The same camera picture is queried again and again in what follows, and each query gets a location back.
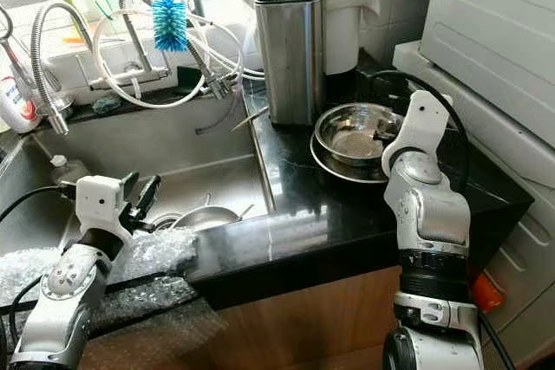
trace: faucet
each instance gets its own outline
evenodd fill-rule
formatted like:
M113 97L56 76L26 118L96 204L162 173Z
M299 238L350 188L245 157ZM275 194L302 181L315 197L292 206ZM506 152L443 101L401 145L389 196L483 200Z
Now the faucet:
M75 24L81 32L82 38L88 47L88 50L93 52L93 42L88 32L87 24L81 17L81 14L70 4L65 3L61 0L55 0L50 3L46 3L38 10L35 16L35 21L33 22L33 28L31 30L31 68L33 70L33 76L35 77L36 88L41 95L42 101L46 106L46 110L49 116L50 125L54 131L58 134L68 134L69 128L66 120L63 118L62 114L56 107L54 100L50 96L47 88L46 81L44 78L44 71L41 65L41 36L42 36L42 26L44 25L44 19L49 11L55 8L61 8L66 10L73 18Z
M146 3L148 6L153 5L152 0L141 0L141 1L143 3ZM125 0L118 0L118 3L120 4L120 9L125 9ZM125 22L125 26L127 26L127 32L129 32L129 35L131 36L133 45L135 46L135 49L139 54L140 63L142 64L143 69L147 73L150 73L153 70L153 66L148 60L147 53L145 52L145 49L142 47L142 44L140 43L139 37L137 36L137 31L135 30L133 24L131 23L131 19L129 18L128 15L124 15L123 21Z

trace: white bottle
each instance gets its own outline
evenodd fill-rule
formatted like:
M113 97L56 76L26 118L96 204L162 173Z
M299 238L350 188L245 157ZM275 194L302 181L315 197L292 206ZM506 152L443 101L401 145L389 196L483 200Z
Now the white bottle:
M23 98L12 75L0 76L0 118L17 133L30 132L41 122L35 105Z
M50 178L56 185L62 181L75 184L77 179L90 175L90 171L79 159L68 160L63 155L54 155L50 163L54 166Z

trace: electrical cord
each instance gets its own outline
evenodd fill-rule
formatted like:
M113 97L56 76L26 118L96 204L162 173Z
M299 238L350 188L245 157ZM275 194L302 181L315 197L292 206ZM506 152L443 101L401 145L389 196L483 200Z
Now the electrical cord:
M17 340L19 338L19 336L17 335L17 328L16 328L17 307L19 306L19 302L21 301L21 299L27 294L27 292L32 290L41 281L41 278L42 276L37 277L37 279L35 279L33 282L31 282L29 285L23 288L21 292L19 292L17 296L14 298L14 301L11 303L10 312L9 312L10 335L11 335L11 341L14 343L14 347L17 345Z
M2 220L4 220L8 214L10 214L18 205L20 205L23 201L25 201L27 198L32 197L33 195L36 195L38 193L41 192L46 192L46 191L58 191L61 192L62 188L56 185L52 185L52 186L44 186L42 188L36 188L33 191L29 191L25 194L23 194L20 198L18 198L16 201L14 201L13 203L11 203L8 208L6 208L4 211L2 211L2 214L0 214L0 222L2 222Z
M402 71L385 70L385 71L378 71L377 73L372 74L369 77L370 90L374 89L375 80L382 77L402 78L403 80L412 81L413 83L417 84L419 87L426 89L447 110L447 112L449 113L449 116L451 116L453 123L455 124L455 126L457 127L457 130L459 131L459 135L462 138L462 152L463 152L462 167L460 169L459 181L457 182L457 185L455 186L454 190L461 194L464 193L464 191L467 188L467 182L468 182L468 170L470 166L470 145L468 143L467 130L462 124L462 121L460 120L460 117L457 114L457 112L455 112L453 106L451 106L451 104L445 99L445 97L443 97L443 95L439 91L437 91L435 88L430 86L424 80L421 80L420 78L412 74L403 73Z
M508 352L505 350L505 347L503 346L503 343L501 342L499 336L493 329L492 324L487 319L486 314L484 314L480 308L478 308L478 319L486 329L487 334L492 339L493 346L499 353L499 357L503 361L503 364L505 365L505 367L508 370L515 370L516 367L514 366L513 361L511 360L511 357L509 357Z

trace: sink basin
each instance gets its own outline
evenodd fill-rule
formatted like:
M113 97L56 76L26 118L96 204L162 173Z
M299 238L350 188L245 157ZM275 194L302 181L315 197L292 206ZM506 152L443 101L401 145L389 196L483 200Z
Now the sink basin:
M0 171L0 210L23 192L49 184L49 159L63 154L80 159L92 174L123 178L139 171L144 182L162 177L158 198L147 221L183 214L211 204L238 214L254 206L245 218L268 213L271 197L265 190L256 147L247 128L230 133L245 117L242 106L219 127L196 134L219 119L227 103L197 99L163 110L141 110L69 125L61 136L51 129L32 133L16 150L13 161ZM135 186L133 199L140 190ZM72 205L54 193L33 197L0 226L0 256L13 250L58 245L76 233Z

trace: black cable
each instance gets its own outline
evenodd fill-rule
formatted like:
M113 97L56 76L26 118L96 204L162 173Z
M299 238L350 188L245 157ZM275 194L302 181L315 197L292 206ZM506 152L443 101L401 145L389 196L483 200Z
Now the black cable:
M445 97L443 97L443 95L440 94L439 91L437 91L435 88L430 86L424 80L421 80L420 78L412 74L403 73L402 71L385 70L385 71L378 71L377 73L372 74L369 77L370 89L374 88L375 80L381 77L402 78L404 80L412 81L415 84L418 84L419 87L426 89L447 110L447 112L449 113L449 116L451 116L451 119L453 120L453 123L457 127L457 130L459 131L459 134L462 138L462 151L464 152L463 159L462 159L462 167L460 169L459 182L457 183L457 186L454 188L454 190L460 193L464 193L465 189L467 188L467 182L468 182L468 170L470 166L470 145L468 143L467 130L462 124L462 121L460 120L460 117L457 114L457 112L455 112L453 106L449 104L449 102L445 99Z
M0 316L0 369L4 370L8 366L8 335L6 327L3 325L3 317Z
M19 301L21 301L21 298L23 298L27 294L27 292L32 290L41 281L41 278L42 276L37 277L37 279L35 279L33 282L31 282L29 285L23 288L21 292L17 294L14 301L11 303L10 312L9 312L10 335L11 335L11 341L14 343L14 347L17 345L17 339L19 338L19 336L17 335L17 328L16 328L17 306L19 305Z
M499 357L503 361L503 364L505 365L505 367L508 370L515 370L515 366L513 364L513 361L511 360L511 357L509 357L508 352L505 350L505 347L503 346L503 343L501 342L499 336L493 329L492 324L487 319L486 314L484 314L480 308L478 308L478 318L480 319L480 322L486 329L487 334L492 339L493 345L495 346L495 349L499 353Z
M33 191L29 191L26 194L23 194L20 198L18 198L16 201L11 203L8 206L8 208L6 208L4 211L2 211L2 214L0 214L0 223L2 222L2 220L4 220L8 216L8 214L10 214L18 205L20 205L27 198L32 197L35 194L38 194L38 193L41 193L41 192L46 192L46 191L62 191L62 188L59 187L59 186L56 186L56 185L44 186L42 188L36 188Z

